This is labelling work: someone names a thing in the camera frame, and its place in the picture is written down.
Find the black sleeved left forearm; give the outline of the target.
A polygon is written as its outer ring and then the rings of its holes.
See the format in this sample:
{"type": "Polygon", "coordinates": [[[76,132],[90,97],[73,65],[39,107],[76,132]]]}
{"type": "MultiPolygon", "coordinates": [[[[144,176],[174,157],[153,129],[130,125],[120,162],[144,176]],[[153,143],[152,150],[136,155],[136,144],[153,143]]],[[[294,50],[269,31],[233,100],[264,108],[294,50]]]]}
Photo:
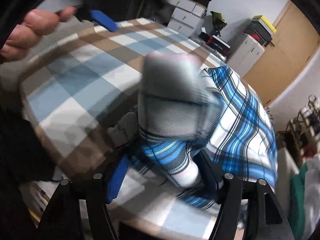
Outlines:
{"type": "Polygon", "coordinates": [[[52,180],[55,163],[21,113],[1,109],[1,178],[21,185],[52,180]]]}

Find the person's left hand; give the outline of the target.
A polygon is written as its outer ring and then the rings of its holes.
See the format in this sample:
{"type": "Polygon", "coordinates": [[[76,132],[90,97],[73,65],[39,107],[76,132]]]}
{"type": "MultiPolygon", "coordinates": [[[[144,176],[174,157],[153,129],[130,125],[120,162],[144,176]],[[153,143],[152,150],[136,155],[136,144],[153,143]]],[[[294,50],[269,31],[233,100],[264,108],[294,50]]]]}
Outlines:
{"type": "Polygon", "coordinates": [[[67,22],[75,13],[76,7],[66,7],[57,13],[39,9],[28,12],[1,48],[1,63],[25,58],[42,37],[53,33],[61,22],[67,22]]]}

